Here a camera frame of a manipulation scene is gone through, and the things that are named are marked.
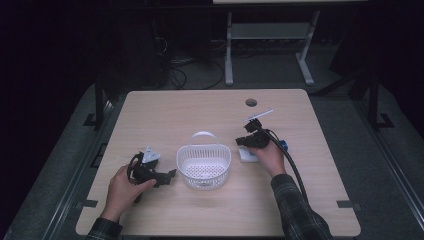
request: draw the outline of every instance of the plaid shirt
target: plaid shirt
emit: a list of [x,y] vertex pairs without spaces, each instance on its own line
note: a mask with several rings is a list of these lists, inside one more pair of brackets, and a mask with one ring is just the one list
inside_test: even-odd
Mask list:
[[[286,240],[333,239],[327,223],[303,200],[292,177],[277,175],[272,179],[271,187],[280,209]],[[85,239],[115,240],[121,230],[118,223],[98,218]]]
[[272,179],[271,187],[280,209],[286,240],[333,239],[327,223],[305,202],[292,177],[277,175]]

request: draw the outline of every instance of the wooden table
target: wooden table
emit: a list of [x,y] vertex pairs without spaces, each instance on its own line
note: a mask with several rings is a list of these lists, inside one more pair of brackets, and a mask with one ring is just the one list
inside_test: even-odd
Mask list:
[[[255,99],[256,107],[248,107]],[[85,235],[104,208],[110,178],[134,154],[151,146],[161,154],[158,172],[177,168],[176,153],[198,131],[215,134],[231,150],[227,182],[219,189],[189,188],[177,172],[171,185],[143,194],[121,218],[123,235],[143,236],[282,236],[280,215],[269,175],[258,163],[241,163],[235,138],[246,136],[243,119],[269,108],[260,119],[289,146],[310,204],[334,236],[356,236],[360,226],[312,105],[303,90],[210,90],[131,92],[104,154],[76,230]],[[197,139],[209,142],[211,139]],[[287,171],[294,176],[290,165]]]

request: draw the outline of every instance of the person's hand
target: person's hand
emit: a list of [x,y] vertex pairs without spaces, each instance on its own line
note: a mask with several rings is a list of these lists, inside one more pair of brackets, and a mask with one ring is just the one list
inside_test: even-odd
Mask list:
[[128,181],[128,165],[122,166],[110,180],[106,206],[100,215],[101,218],[118,222],[121,215],[133,204],[135,199],[144,191],[156,184],[151,179],[139,185]]
[[249,151],[259,158],[259,162],[271,177],[286,173],[284,167],[284,154],[273,141],[270,141],[268,146],[263,149],[249,148]]

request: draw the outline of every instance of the white basket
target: white basket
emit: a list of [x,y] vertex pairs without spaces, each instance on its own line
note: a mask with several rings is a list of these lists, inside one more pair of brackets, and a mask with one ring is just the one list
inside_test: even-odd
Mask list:
[[[198,136],[211,136],[215,144],[193,145]],[[198,190],[213,190],[221,187],[228,177],[231,162],[230,149],[219,144],[210,132],[198,132],[191,136],[189,145],[177,152],[178,170],[184,175],[188,186]]]

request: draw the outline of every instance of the person's left hand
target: person's left hand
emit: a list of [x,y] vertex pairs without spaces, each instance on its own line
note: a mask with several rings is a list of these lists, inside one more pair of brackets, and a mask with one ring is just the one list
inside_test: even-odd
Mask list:
[[135,199],[144,191],[156,184],[151,179],[139,185],[128,180],[128,165],[122,166],[110,180],[106,206],[100,215],[101,218],[118,222],[121,215],[134,203]]

